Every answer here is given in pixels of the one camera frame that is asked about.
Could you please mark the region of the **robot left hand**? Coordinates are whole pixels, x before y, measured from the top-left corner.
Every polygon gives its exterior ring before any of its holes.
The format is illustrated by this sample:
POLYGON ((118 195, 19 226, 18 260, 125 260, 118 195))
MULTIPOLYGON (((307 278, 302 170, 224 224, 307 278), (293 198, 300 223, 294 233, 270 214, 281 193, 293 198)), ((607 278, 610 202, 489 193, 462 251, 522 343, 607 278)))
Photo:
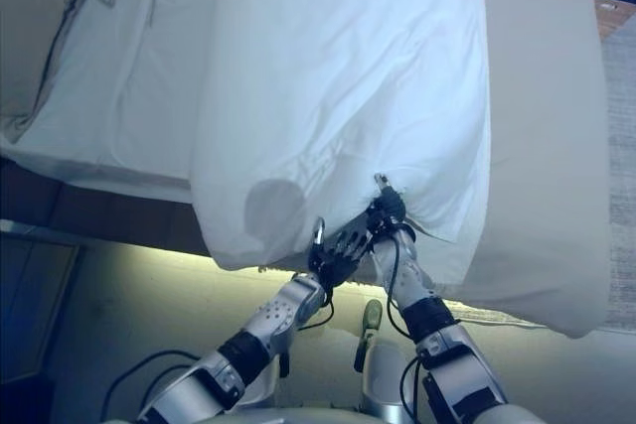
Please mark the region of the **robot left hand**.
POLYGON ((328 235, 325 219, 317 218, 309 247, 308 267, 327 294, 353 275, 367 252, 367 219, 368 215, 362 212, 328 235))

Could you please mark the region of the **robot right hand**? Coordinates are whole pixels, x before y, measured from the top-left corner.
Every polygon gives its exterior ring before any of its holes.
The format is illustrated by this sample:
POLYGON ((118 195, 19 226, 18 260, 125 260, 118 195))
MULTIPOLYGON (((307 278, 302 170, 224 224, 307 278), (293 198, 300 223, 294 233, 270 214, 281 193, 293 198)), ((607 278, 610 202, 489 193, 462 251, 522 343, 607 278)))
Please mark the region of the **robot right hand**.
POLYGON ((366 210, 367 230, 372 237, 372 243, 389 240, 399 232, 404 232, 415 242, 414 229, 406 223, 406 208, 401 196, 385 174, 376 173, 374 179, 380 194, 372 200, 366 210))

